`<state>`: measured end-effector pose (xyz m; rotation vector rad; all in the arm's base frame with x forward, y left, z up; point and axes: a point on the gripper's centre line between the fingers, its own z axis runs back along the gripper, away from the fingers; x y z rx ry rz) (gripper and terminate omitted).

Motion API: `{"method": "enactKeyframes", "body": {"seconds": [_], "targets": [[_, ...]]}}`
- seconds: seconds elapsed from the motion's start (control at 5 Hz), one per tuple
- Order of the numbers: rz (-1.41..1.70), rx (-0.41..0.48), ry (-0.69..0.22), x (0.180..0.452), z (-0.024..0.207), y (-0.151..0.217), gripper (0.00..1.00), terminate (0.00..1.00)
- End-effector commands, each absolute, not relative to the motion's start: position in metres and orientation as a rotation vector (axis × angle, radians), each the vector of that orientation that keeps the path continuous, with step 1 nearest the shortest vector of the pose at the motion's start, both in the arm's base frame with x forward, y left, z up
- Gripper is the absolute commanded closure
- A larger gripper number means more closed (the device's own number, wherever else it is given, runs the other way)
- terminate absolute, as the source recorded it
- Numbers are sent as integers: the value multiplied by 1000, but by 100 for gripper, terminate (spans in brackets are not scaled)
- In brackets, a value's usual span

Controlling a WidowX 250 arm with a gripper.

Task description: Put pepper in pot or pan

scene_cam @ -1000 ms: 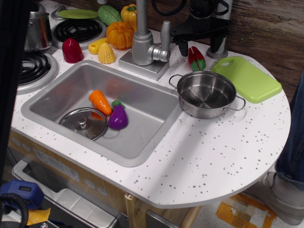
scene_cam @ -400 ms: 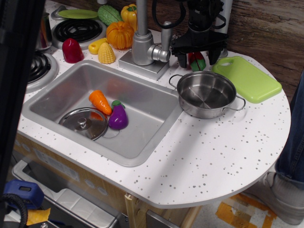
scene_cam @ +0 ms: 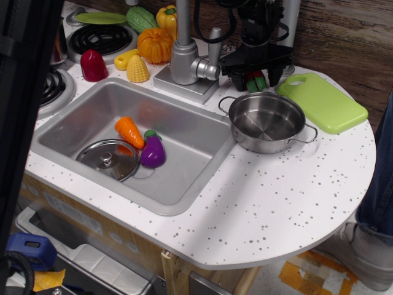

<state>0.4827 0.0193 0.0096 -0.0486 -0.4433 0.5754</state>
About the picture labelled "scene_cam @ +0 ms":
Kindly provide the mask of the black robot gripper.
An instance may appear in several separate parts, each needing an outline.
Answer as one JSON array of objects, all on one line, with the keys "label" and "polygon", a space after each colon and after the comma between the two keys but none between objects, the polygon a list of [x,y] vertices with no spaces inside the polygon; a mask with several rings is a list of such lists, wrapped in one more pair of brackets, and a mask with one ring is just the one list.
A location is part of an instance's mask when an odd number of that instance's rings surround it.
[{"label": "black robot gripper", "polygon": [[[252,70],[266,69],[270,87],[276,86],[284,68],[292,62],[293,49],[274,44],[271,40],[285,39],[288,36],[288,27],[281,22],[273,22],[270,28],[265,20],[258,23],[250,18],[243,19],[241,23],[241,46],[235,52],[220,59],[222,74],[231,78],[237,91],[243,92],[246,90],[243,74]],[[279,37],[279,28],[285,29],[286,34]]]}]

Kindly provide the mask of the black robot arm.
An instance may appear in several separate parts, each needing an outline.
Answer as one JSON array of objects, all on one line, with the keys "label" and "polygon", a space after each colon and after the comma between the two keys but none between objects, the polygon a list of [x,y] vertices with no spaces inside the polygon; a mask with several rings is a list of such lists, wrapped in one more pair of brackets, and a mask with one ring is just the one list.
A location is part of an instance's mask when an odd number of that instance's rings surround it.
[{"label": "black robot arm", "polygon": [[238,91],[246,89],[243,76],[251,71],[268,71],[270,86],[278,84],[283,70],[292,63],[293,49],[272,43],[289,36],[289,27],[281,22],[284,7],[279,1],[222,1],[225,8],[236,8],[241,19],[241,45],[220,59],[222,74]]}]

